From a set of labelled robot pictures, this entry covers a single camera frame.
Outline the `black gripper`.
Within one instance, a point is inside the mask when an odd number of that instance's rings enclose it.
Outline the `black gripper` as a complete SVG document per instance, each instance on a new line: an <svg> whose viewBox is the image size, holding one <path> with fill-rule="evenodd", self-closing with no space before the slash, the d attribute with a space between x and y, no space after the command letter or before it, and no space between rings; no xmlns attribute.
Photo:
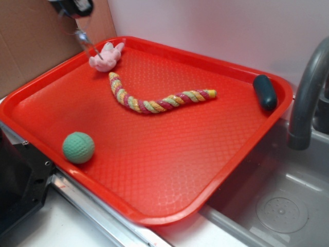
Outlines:
<svg viewBox="0 0 329 247"><path fill-rule="evenodd" d="M48 2L58 14L72 19L90 16L94 9L94 2L91 0L52 0Z"/></svg>

